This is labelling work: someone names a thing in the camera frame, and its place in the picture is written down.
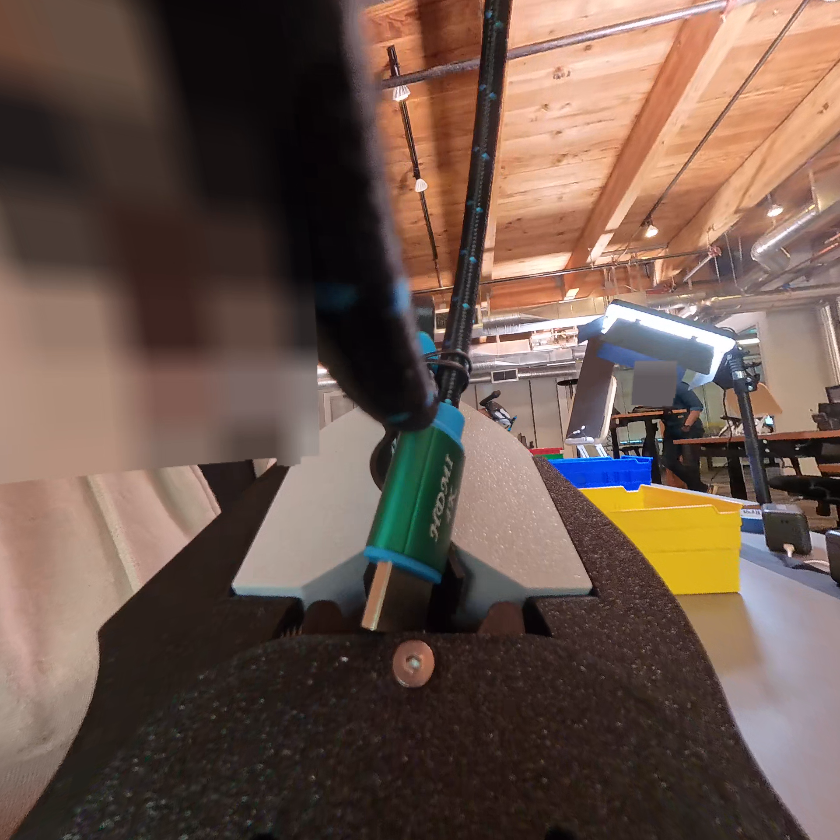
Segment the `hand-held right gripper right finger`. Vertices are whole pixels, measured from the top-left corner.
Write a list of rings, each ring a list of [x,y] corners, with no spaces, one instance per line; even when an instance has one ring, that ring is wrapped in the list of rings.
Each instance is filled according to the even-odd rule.
[[[587,596],[593,584],[533,457],[464,402],[465,468],[453,542],[465,573],[455,619],[482,621],[499,602]]]

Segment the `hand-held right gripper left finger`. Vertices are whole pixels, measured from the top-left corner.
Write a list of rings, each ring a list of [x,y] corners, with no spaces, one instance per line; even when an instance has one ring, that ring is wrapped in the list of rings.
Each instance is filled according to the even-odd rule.
[[[321,430],[319,453],[282,481],[234,578],[237,595],[365,598],[363,550],[381,497],[370,460],[383,436],[360,408]]]

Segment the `yellow plastic bin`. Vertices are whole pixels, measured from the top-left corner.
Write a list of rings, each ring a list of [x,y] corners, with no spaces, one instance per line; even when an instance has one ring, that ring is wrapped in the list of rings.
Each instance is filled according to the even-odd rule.
[[[740,591],[744,500],[660,485],[585,488],[674,595]]]

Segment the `blue plastic bin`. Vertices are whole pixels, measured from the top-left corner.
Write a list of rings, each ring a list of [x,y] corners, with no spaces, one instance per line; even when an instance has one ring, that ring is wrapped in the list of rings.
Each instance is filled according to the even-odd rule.
[[[548,463],[578,489],[621,487],[636,491],[653,480],[649,457],[547,458]]]

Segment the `LED light panel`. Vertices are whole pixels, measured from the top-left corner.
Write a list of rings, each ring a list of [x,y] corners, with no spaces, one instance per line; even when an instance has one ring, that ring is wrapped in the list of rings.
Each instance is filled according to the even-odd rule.
[[[582,325],[579,344],[625,369],[636,362],[673,362],[679,375],[710,382],[725,356],[738,347],[731,332],[628,301],[610,302],[603,315]]]

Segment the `black light stand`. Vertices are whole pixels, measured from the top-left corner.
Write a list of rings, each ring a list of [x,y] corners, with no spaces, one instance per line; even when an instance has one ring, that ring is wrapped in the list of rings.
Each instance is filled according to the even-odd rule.
[[[756,381],[747,373],[744,356],[744,350],[735,343],[728,352],[723,354],[713,381],[724,391],[733,391],[736,396],[753,489],[756,501],[762,506],[771,503],[771,495],[751,403],[751,393],[754,391]]]

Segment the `wooden office table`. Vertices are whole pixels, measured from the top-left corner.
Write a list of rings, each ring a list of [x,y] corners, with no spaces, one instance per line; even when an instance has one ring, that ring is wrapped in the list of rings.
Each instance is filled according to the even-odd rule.
[[[731,495],[747,499],[741,461],[750,465],[752,486],[758,504],[771,502],[772,487],[786,492],[815,487],[819,480],[831,480],[832,492],[838,496],[838,430],[806,430],[769,433],[753,436],[734,435],[696,437],[680,441],[704,457],[723,457],[728,462]],[[768,477],[766,463],[772,459],[789,459],[794,475],[779,479]]]

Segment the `person's cream sweater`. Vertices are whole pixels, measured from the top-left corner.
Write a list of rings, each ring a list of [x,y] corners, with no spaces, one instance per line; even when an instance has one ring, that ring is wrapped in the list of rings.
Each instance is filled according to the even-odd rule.
[[[219,512],[196,465],[2,484],[2,838],[78,733],[99,628]]]

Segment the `metal air duct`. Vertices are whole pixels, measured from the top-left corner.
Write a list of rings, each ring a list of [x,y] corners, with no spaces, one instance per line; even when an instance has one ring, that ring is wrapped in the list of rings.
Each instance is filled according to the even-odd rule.
[[[752,261],[769,274],[791,269],[794,265],[791,247],[804,236],[814,233],[820,224],[837,220],[838,214],[838,195],[825,201],[820,198],[812,200],[753,243],[750,251]]]

